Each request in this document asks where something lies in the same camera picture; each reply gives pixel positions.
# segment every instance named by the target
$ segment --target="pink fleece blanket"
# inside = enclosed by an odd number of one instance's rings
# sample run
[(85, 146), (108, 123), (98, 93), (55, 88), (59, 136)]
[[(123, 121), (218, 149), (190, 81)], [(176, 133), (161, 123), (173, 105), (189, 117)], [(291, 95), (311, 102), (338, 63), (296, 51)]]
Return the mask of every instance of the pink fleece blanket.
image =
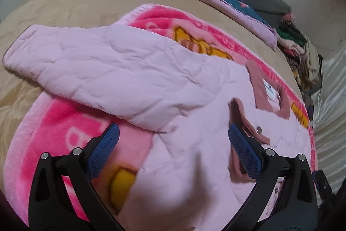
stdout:
[[(4, 168), (6, 198), (25, 223), (28, 224), (30, 188), (40, 155), (49, 152), (59, 156), (84, 147), (92, 137), (100, 136), (110, 122), (119, 125), (119, 142), (93, 184), (113, 211), (109, 199), (112, 177), (120, 167), (137, 172), (148, 154), (153, 132), (47, 92), (38, 97), (13, 137)], [(88, 220), (70, 180), (64, 178), (64, 181), (77, 215)]]

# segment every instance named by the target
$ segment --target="bed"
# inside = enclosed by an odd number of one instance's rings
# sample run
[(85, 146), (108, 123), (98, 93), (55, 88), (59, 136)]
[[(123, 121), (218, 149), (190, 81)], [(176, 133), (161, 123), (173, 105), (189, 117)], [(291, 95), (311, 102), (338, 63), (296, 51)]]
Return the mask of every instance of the bed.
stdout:
[[(274, 52), (244, 27), (198, 0), (28, 0), (0, 25), (1, 57), (11, 43), (32, 24), (85, 28), (106, 26), (143, 3), (184, 10), (233, 35), (272, 66), (301, 98), (295, 78), (279, 49)], [(11, 139), (43, 89), (36, 82), (9, 72), (3, 64), (0, 66), (0, 78), (0, 187), (3, 189), (3, 166)]]

